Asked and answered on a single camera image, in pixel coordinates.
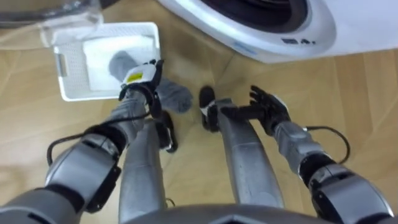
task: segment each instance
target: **black cable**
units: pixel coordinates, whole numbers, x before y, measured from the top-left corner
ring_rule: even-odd
[[[105,121],[104,123],[100,124],[100,126],[107,126],[107,125],[110,125],[110,124],[115,124],[115,123],[120,123],[120,122],[125,122],[125,121],[134,121],[134,120],[138,120],[138,119],[144,119],[144,118],[146,118],[149,115],[150,115],[150,111],[146,112],[143,115],[139,115],[139,116],[134,116],[134,117],[130,117],[130,118],[119,118],[119,119],[113,119],[113,120],[110,120],[110,121]],[[85,135],[85,133],[74,134],[72,136],[67,136],[67,137],[64,137],[64,138],[61,138],[61,139],[58,139],[58,140],[55,140],[54,142],[52,142],[49,145],[49,148],[47,149],[47,164],[49,166],[51,166],[51,164],[53,163],[52,151],[53,151],[53,149],[54,149],[54,147],[56,145],[64,143],[64,142],[67,142],[67,141],[71,141],[71,140],[75,140],[75,139],[81,138],[84,135]]]
[[[329,130],[329,131],[337,134],[346,144],[346,155],[344,156],[344,158],[341,161],[339,161],[339,164],[344,164],[345,162],[347,162],[347,160],[349,159],[349,157],[351,155],[351,146],[349,145],[347,138],[343,134],[341,134],[336,129],[328,127],[328,126],[307,126],[305,128],[307,129],[307,131],[316,131],[316,130],[324,129],[324,130]]]
[[[175,203],[174,203],[173,199],[166,198],[166,202],[170,202],[173,205],[173,207],[175,207]]]

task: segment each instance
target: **yellow label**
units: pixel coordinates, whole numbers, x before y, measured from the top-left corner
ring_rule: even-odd
[[[140,73],[134,73],[134,74],[130,75],[130,77],[127,78],[127,84],[128,84],[128,83],[131,83],[131,82],[134,82],[134,81],[136,81],[136,80],[140,80],[140,79],[142,78],[143,75],[144,75],[144,74],[142,74],[142,72],[140,72]]]

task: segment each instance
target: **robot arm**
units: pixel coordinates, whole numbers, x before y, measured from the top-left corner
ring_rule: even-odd
[[[125,82],[119,106],[105,122],[78,135],[79,141],[54,162],[49,157],[45,187],[28,191],[2,206],[0,222],[79,223],[83,212],[101,210],[121,174],[118,161],[123,150],[144,127],[145,116],[160,115],[155,87],[161,75],[157,68],[161,66],[162,61],[153,61],[132,71],[130,76],[137,77],[138,73],[142,78]],[[149,105],[148,113],[145,104]]]
[[[333,223],[377,223],[393,216],[386,199],[366,179],[337,164],[299,125],[277,97],[252,86],[250,106],[223,108],[230,118],[258,119],[279,152],[308,187],[318,216]]]

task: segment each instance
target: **robotic hand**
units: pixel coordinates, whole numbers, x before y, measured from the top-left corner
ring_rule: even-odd
[[[149,63],[134,67],[123,80],[119,101],[123,100],[130,91],[138,91],[145,96],[153,118],[159,118],[162,112],[156,87],[162,78],[163,60],[151,60]]]
[[[221,112],[233,119],[258,119],[269,136],[275,134],[278,124],[290,121],[286,105],[278,97],[257,86],[251,86],[250,97],[250,106],[222,108]]]

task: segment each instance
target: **white towel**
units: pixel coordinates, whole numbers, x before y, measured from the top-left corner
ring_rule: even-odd
[[[135,35],[104,37],[84,42],[88,81],[93,91],[120,90],[121,83],[109,72],[109,63],[116,53],[126,51],[138,64],[157,58],[154,39]]]

